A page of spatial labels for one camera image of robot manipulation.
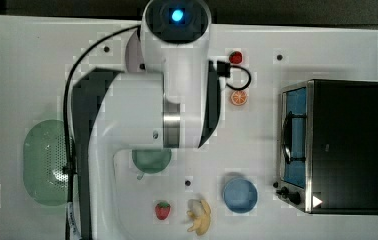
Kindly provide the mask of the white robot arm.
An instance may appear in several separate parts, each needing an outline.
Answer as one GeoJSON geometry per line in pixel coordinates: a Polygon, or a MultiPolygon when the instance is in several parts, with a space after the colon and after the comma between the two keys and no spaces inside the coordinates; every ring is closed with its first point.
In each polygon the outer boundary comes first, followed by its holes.
{"type": "Polygon", "coordinates": [[[128,28],[124,70],[96,67],[72,88],[83,240],[127,240],[114,157],[121,151],[199,148],[220,120],[204,0],[149,0],[128,28]]]}

